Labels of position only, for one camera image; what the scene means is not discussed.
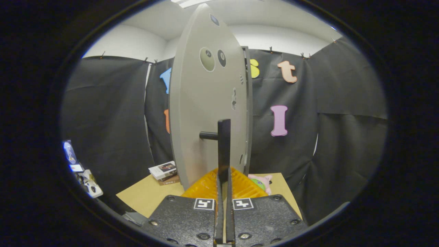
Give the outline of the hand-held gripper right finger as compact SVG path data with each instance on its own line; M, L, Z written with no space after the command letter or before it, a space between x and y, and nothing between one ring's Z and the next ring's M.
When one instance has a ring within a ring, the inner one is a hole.
M308 228L281 173L229 172L226 241L232 247L268 247Z

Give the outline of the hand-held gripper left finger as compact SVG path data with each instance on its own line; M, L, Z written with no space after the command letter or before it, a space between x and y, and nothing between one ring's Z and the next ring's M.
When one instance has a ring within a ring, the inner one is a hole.
M181 196L167 195L141 228L184 247L224 243L224 202L218 169L196 181Z

